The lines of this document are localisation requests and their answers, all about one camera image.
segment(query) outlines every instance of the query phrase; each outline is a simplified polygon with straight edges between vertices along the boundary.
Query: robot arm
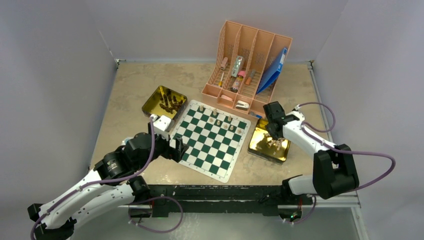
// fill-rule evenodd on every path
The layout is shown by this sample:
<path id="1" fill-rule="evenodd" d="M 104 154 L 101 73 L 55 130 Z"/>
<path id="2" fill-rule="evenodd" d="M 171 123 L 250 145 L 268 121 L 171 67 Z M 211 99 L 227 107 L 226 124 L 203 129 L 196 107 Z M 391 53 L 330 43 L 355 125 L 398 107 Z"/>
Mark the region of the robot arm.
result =
<path id="1" fill-rule="evenodd" d="M 162 126 L 164 122 L 168 121 L 161 117 L 160 121 L 153 123 L 155 132 L 164 132 L 163 127 L 167 127 Z M 143 195 L 140 190 L 148 189 L 142 178 L 135 177 L 123 185 L 113 180 L 128 177 L 142 169 L 151 151 L 152 160 L 159 156 L 175 162 L 181 160 L 188 148 L 182 139 L 177 137 L 173 148 L 168 134 L 152 137 L 150 123 L 148 127 L 149 133 L 138 133 L 125 145 L 106 154 L 81 181 L 53 201 L 46 204 L 34 203 L 28 207 L 30 219 L 40 224 L 35 229 L 38 240 L 66 239 L 72 235 L 74 227 L 117 206 L 132 203 L 135 196 Z"/>
<path id="2" fill-rule="evenodd" d="M 302 125 L 304 115 L 293 110 L 285 114 L 278 102 L 271 102 L 263 106 L 268 125 L 266 130 L 275 140 L 286 138 L 302 148 L 313 159 L 313 174 L 300 175 L 283 180 L 281 193 L 286 197 L 301 194 L 318 194 L 323 199 L 354 190 L 359 186 L 355 162 L 351 154 L 336 153 L 330 148 L 321 145 L 308 134 L 339 150 L 351 149 L 345 145 L 324 140 L 309 128 Z"/>

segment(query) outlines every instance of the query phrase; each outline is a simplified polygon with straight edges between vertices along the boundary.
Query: beige tabletop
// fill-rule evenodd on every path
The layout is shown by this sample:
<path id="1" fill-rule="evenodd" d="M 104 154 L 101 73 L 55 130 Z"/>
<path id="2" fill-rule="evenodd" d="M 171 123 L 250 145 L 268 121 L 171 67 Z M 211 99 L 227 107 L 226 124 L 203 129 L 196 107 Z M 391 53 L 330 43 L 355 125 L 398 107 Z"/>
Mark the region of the beige tabletop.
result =
<path id="1" fill-rule="evenodd" d="M 215 64 L 211 63 L 122 63 L 97 137 L 91 167 L 103 156 L 115 150 L 126 137 L 147 132 L 149 119 L 142 106 L 159 85 L 175 90 L 188 100 L 202 102 L 202 89 Z M 287 111 L 297 104 L 316 102 L 317 96 L 306 64 L 285 64 L 275 86 L 272 101 L 279 101 Z M 302 107 L 308 122 L 324 129 L 317 105 Z M 278 165 L 248 153 L 247 146 L 256 122 L 252 122 L 237 162 L 227 183 L 159 157 L 142 173 L 148 184 L 196 185 L 280 185 L 296 175 L 312 173 L 313 161 L 298 146 L 292 144 L 286 162 Z"/>

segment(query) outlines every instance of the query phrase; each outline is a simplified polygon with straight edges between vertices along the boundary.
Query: white wall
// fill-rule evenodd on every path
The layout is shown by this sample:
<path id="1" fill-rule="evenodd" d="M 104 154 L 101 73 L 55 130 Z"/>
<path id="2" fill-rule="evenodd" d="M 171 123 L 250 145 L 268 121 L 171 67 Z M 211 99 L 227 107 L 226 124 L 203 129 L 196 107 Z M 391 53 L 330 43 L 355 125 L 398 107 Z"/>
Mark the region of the white wall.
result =
<path id="1" fill-rule="evenodd" d="M 334 139 L 397 159 L 393 173 L 359 191 L 372 240 L 424 236 L 424 2 L 350 0 L 314 70 L 337 115 Z M 355 158 L 365 183 L 389 160 Z"/>
<path id="2" fill-rule="evenodd" d="M 86 0 L 113 56 L 214 61 L 225 20 L 293 38 L 288 61 L 313 60 L 348 0 Z"/>
<path id="3" fill-rule="evenodd" d="M 1 1 L 0 239 L 87 172 L 114 76 L 83 0 Z"/>

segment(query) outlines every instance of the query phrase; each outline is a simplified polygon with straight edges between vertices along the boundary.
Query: chessboard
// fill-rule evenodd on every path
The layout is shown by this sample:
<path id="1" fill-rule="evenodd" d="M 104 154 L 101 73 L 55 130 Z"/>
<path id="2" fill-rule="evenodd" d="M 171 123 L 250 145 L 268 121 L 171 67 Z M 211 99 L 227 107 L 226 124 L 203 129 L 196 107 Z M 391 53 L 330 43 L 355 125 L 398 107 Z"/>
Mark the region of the chessboard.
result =
<path id="1" fill-rule="evenodd" d="M 189 148 L 179 163 L 226 183 L 250 126 L 247 119 L 191 100 L 171 133 L 170 144 L 174 146 L 175 137 L 181 136 Z"/>

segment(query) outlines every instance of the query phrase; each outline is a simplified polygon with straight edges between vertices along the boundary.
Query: blue folder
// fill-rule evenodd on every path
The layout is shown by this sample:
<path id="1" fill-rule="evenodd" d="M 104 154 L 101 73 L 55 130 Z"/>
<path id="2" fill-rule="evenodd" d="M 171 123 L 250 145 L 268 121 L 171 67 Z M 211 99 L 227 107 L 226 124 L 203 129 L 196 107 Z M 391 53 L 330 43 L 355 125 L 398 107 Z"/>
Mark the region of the blue folder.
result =
<path id="1" fill-rule="evenodd" d="M 262 78 L 259 82 L 256 94 L 262 92 L 269 87 L 279 77 L 281 70 L 283 69 L 284 59 L 287 55 L 287 47 L 283 48 L 272 64 L 263 72 Z"/>

